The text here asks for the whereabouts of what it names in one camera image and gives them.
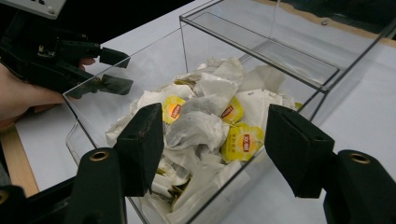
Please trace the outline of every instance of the yellow tea bag label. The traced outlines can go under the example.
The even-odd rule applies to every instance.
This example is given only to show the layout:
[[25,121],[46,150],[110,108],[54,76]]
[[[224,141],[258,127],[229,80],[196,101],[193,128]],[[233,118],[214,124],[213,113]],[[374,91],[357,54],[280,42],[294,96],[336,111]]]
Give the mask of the yellow tea bag label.
[[222,158],[228,163],[234,160],[248,161],[264,143],[264,133],[259,127],[231,127],[226,142],[221,147]]
[[163,103],[163,121],[171,124],[178,119],[181,106],[184,105],[184,103],[186,103],[186,101],[178,96],[169,96]]
[[239,104],[236,97],[231,99],[231,102],[227,105],[224,112],[221,114],[220,118],[228,123],[235,124],[244,116],[244,108]]

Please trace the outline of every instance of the white table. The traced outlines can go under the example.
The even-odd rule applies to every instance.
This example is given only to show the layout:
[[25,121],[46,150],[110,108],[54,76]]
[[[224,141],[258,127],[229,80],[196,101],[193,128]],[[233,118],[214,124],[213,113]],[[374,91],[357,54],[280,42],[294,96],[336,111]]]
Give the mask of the white table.
[[[178,16],[207,0],[194,2],[103,44],[129,55],[179,27]],[[396,179],[396,48],[379,45],[373,51],[375,66],[320,126],[336,140],[334,152],[355,149],[377,158]],[[106,65],[88,67],[97,74]],[[48,189],[77,173],[65,145],[75,119],[66,105],[20,120],[16,127],[40,190]],[[318,200],[294,198],[277,169],[258,183],[224,223],[326,223]],[[127,203],[129,223],[141,223]]]

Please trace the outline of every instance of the wooden edge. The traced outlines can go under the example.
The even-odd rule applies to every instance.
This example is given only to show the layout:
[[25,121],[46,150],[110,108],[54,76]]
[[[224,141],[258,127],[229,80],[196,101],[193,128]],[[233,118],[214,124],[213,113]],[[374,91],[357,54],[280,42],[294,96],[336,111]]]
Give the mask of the wooden edge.
[[[276,2],[270,1],[270,0],[254,0],[254,1],[265,4],[265,5],[269,5],[269,6],[276,6]],[[317,17],[316,15],[314,15],[312,13],[298,10],[298,9],[294,8],[292,5],[287,4],[287,3],[280,2],[279,7],[283,8],[285,11],[287,11],[291,14],[301,16],[301,17],[305,18],[306,20],[311,21],[316,24],[321,24],[324,20],[327,20],[327,24],[326,24],[327,26],[332,26],[337,29],[352,33],[354,35],[360,35],[360,36],[367,37],[367,38],[376,39],[378,37],[378,34],[374,34],[374,33],[371,33],[371,32],[368,32],[368,31],[365,31],[363,29],[356,28],[353,26],[349,26],[349,25],[343,24],[338,21],[333,21],[330,18]],[[390,47],[396,48],[396,41],[392,40],[390,38],[384,37],[384,38],[380,39],[379,42],[382,44],[388,45]]]
[[14,124],[0,130],[0,141],[12,185],[22,187],[26,197],[37,194],[35,176]]

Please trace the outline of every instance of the clear acrylic box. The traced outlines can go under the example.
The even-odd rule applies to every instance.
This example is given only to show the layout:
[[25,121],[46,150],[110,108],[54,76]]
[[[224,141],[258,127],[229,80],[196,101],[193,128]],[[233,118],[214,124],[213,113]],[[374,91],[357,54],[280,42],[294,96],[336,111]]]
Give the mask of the clear acrylic box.
[[[210,58],[236,57],[245,71],[267,65],[282,72],[279,88],[298,103],[299,113],[319,125],[359,82],[350,71],[388,31],[388,26],[377,33],[364,31],[281,1],[211,1],[181,15],[179,29],[131,55],[126,68],[112,66],[96,76],[132,80],[128,94],[98,91],[70,100],[94,78],[66,92],[76,116],[66,144],[77,164],[89,150],[112,147],[106,132],[130,113],[133,101]],[[262,147],[217,190],[202,195],[202,205],[191,206],[173,221],[149,193],[130,198],[130,203],[145,223],[219,223],[271,168]]]

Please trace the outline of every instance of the human hand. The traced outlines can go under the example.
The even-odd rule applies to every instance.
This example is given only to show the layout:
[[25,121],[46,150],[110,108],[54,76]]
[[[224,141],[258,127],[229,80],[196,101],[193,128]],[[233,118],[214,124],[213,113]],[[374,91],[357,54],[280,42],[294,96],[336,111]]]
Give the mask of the human hand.
[[[79,68],[90,65],[94,59],[82,59]],[[64,103],[59,92],[23,82],[0,63],[0,128],[20,119],[32,107],[35,113]]]

